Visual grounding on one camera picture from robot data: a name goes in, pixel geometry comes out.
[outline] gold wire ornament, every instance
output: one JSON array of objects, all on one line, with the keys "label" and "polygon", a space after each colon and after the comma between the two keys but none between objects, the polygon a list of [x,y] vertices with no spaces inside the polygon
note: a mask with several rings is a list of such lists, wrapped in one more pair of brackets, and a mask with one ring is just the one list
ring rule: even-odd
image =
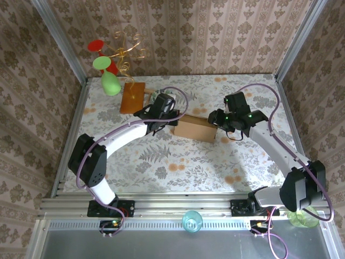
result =
[{"label": "gold wire ornament", "polygon": [[127,77],[132,82],[132,85],[130,86],[130,89],[132,89],[132,87],[134,85],[134,78],[128,74],[130,64],[129,64],[129,62],[125,62],[124,59],[125,59],[125,57],[130,57],[130,58],[144,58],[145,57],[145,55],[144,55],[145,49],[139,49],[138,50],[138,52],[139,52],[138,56],[130,55],[130,52],[132,50],[134,50],[143,41],[143,36],[140,34],[134,35],[133,40],[135,40],[136,43],[134,44],[133,47],[130,47],[127,50],[125,49],[125,44],[126,44],[125,33],[122,31],[117,31],[114,33],[114,39],[121,39],[121,37],[123,38],[123,40],[122,40],[122,46],[120,48],[115,49],[106,43],[105,43],[105,45],[109,49],[114,51],[114,54],[111,56],[108,56],[108,58],[119,58],[119,61],[117,62],[116,66],[118,67],[120,74]]}]

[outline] blue glass cup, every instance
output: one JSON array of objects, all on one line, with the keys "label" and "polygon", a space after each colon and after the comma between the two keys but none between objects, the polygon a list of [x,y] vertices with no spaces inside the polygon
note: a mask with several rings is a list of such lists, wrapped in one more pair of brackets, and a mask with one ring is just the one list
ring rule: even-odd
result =
[{"label": "blue glass cup", "polygon": [[198,232],[203,226],[203,218],[196,211],[190,210],[183,215],[182,225],[190,233]]}]

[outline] patterned wallpaper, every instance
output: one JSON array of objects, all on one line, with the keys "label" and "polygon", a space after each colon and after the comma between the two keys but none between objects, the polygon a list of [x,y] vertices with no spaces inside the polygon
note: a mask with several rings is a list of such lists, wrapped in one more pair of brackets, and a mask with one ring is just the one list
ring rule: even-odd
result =
[{"label": "patterned wallpaper", "polygon": [[80,84],[30,1],[0,1],[0,258],[24,258]]},{"label": "patterned wallpaper", "polygon": [[85,72],[96,77],[97,54],[87,44],[99,38],[119,46],[116,31],[144,36],[146,58],[130,60],[133,76],[273,73],[311,0],[48,2]]},{"label": "patterned wallpaper", "polygon": [[345,244],[345,1],[329,0],[283,86],[306,153],[327,167]]}]

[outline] floral tablecloth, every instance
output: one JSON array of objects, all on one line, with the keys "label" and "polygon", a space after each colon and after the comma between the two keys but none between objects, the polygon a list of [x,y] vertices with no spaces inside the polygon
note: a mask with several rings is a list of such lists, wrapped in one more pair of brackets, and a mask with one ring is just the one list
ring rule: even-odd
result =
[{"label": "floral tablecloth", "polygon": [[[175,86],[184,90],[189,98],[188,113],[206,118],[213,110],[224,108],[225,95],[247,84],[263,83],[278,91],[270,74],[136,77],[135,80],[145,82],[146,88]],[[260,109],[267,116],[271,114],[276,99],[270,90],[255,86],[244,93],[252,111]],[[121,93],[113,97],[105,95],[100,78],[93,78],[79,135],[100,137],[126,122],[131,115],[120,114],[121,99]],[[178,94],[177,108],[184,110],[184,104]],[[294,146],[282,104],[273,118],[273,126]],[[230,137],[240,138],[240,133]],[[235,192],[277,186],[284,181],[276,164],[246,136],[243,141],[231,141],[218,130],[215,143],[210,144],[176,137],[170,127],[154,137],[136,139],[115,152],[107,160],[106,178],[117,193]],[[75,175],[70,171],[64,191],[78,191]]]}]

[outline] green glass bottle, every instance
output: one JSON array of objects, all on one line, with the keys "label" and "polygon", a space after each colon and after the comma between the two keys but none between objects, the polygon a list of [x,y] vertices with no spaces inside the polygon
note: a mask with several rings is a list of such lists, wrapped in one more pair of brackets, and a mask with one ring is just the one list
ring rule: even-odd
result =
[{"label": "green glass bottle", "polygon": [[112,61],[110,58],[102,56],[96,58],[92,64],[95,69],[104,70],[101,82],[103,90],[108,96],[114,96],[121,91],[121,85],[116,75],[106,71],[106,68],[109,67],[111,63]]}]

